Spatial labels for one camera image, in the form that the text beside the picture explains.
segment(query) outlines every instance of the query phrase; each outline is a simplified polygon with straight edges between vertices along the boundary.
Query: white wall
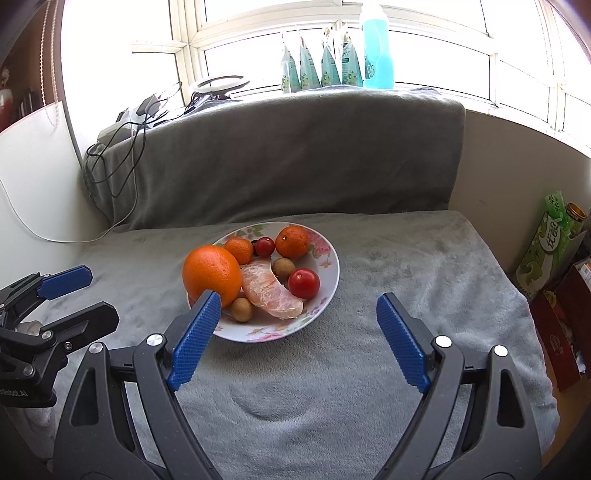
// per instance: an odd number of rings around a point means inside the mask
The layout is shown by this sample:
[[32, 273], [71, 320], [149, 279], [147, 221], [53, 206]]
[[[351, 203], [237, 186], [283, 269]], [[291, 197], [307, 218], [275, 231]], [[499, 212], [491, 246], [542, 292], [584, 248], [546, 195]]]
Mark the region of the white wall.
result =
[[462, 212], [512, 273], [544, 211], [544, 196], [591, 207], [591, 160], [534, 129], [466, 112], [464, 149], [449, 208]]
[[[91, 206], [80, 177], [61, 102], [54, 129], [43, 109], [0, 133], [0, 179], [25, 223], [39, 235], [62, 240], [95, 238], [105, 224]], [[47, 107], [55, 123], [55, 107]], [[80, 244], [37, 239], [18, 221], [0, 188], [0, 288], [29, 273], [73, 266]]]

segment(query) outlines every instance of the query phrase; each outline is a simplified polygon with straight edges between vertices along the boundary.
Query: pomelo segment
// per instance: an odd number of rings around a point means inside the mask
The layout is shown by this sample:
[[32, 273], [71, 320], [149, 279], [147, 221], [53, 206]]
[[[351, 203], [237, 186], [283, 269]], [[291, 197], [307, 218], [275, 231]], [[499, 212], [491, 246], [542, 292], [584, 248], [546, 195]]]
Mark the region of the pomelo segment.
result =
[[257, 258], [242, 267], [242, 289], [254, 306], [274, 317], [295, 318], [304, 310], [304, 302], [277, 280], [269, 258]]

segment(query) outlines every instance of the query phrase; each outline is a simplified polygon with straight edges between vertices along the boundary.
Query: tangerine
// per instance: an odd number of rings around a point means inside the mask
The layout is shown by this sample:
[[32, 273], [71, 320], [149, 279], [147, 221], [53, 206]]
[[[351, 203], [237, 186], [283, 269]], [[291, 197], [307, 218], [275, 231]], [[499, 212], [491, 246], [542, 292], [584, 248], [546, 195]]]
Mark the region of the tangerine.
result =
[[249, 263], [255, 251], [252, 243], [246, 238], [231, 238], [223, 247], [234, 255], [240, 265]]
[[275, 239], [275, 249], [282, 257], [296, 260], [308, 252], [308, 233], [299, 225], [286, 226]]

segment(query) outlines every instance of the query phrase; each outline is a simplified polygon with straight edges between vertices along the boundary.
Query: orange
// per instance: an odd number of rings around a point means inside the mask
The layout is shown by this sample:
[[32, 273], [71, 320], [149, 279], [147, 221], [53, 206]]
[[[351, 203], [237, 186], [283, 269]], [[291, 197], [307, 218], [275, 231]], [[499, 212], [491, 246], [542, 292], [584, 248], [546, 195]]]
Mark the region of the orange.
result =
[[234, 255], [240, 265], [249, 263], [255, 251], [252, 243], [246, 238], [231, 238], [223, 247]]
[[242, 287], [238, 260], [222, 247], [205, 245], [193, 250], [183, 264], [183, 284], [191, 299], [198, 299], [205, 290], [213, 290], [222, 298], [222, 307], [230, 305]]
[[275, 249], [282, 257], [296, 260], [303, 257], [309, 247], [306, 230], [298, 225], [286, 226], [275, 240]]

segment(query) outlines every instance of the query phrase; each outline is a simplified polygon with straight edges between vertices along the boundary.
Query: white cable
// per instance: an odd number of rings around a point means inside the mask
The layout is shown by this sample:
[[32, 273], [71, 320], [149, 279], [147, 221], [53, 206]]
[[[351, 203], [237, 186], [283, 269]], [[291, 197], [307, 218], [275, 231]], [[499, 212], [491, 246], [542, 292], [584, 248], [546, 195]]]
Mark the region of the white cable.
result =
[[47, 104], [45, 102], [45, 86], [44, 86], [44, 80], [43, 80], [43, 45], [45, 43], [45, 27], [46, 27], [46, 23], [47, 23], [47, 15], [49, 13], [49, 7], [52, 2], [53, 2], [53, 0], [47, 0], [47, 8], [45, 9], [45, 17], [43, 17], [43, 28], [41, 29], [41, 49], [40, 49], [40, 53], [39, 53], [39, 71], [40, 71], [40, 76], [41, 76], [41, 98], [43, 99], [43, 109], [45, 110], [45, 114], [47, 115], [47, 119], [49, 120], [49, 123], [51, 123], [51, 126], [53, 128], [57, 128], [57, 126], [60, 124], [60, 114], [59, 114], [59, 109], [57, 106], [56, 67], [55, 67], [54, 57], [53, 57], [53, 44], [54, 44], [54, 38], [55, 38], [55, 32], [56, 32], [56, 18], [57, 18], [57, 7], [58, 7], [57, 0], [56, 0], [56, 6], [53, 9], [53, 20], [51, 23], [51, 47], [50, 47], [51, 87], [52, 87], [52, 91], [53, 91], [54, 103], [56, 104], [56, 123], [55, 124], [53, 123], [53, 121], [51, 121], [51, 118], [49, 118], [49, 113], [47, 112]]
[[18, 214], [18, 212], [14, 208], [14, 205], [12, 204], [12, 200], [10, 199], [10, 195], [8, 194], [8, 191], [6, 190], [6, 187], [4, 186], [4, 182], [2, 181], [2, 179], [0, 179], [0, 185], [2, 186], [2, 189], [4, 190], [4, 193], [6, 193], [6, 198], [8, 199], [8, 204], [10, 205], [10, 208], [14, 212], [14, 215], [17, 216], [19, 222], [22, 223], [23, 227], [26, 228], [29, 231], [29, 233], [36, 236], [37, 238], [39, 238], [41, 240], [45, 240], [46, 242], [52, 242], [55, 244], [88, 244], [91, 242], [96, 242], [97, 240], [100, 240], [101, 238], [103, 238], [113, 228], [121, 225], [124, 221], [126, 221], [129, 218], [129, 216], [133, 213], [136, 205], [138, 204], [138, 186], [137, 186], [137, 183], [135, 180], [135, 170], [134, 170], [135, 201], [134, 201], [133, 207], [131, 207], [131, 210], [129, 211], [129, 213], [127, 215], [125, 215], [124, 218], [122, 218], [121, 220], [119, 220], [119, 222], [117, 222], [116, 224], [114, 224], [113, 226], [111, 226], [107, 230], [105, 230], [99, 237], [94, 238], [92, 240], [55, 240], [53, 238], [46, 238], [42, 235], [39, 235], [38, 233], [35, 233], [33, 230], [31, 230], [31, 228], [25, 223], [25, 221], [21, 218], [21, 216]]

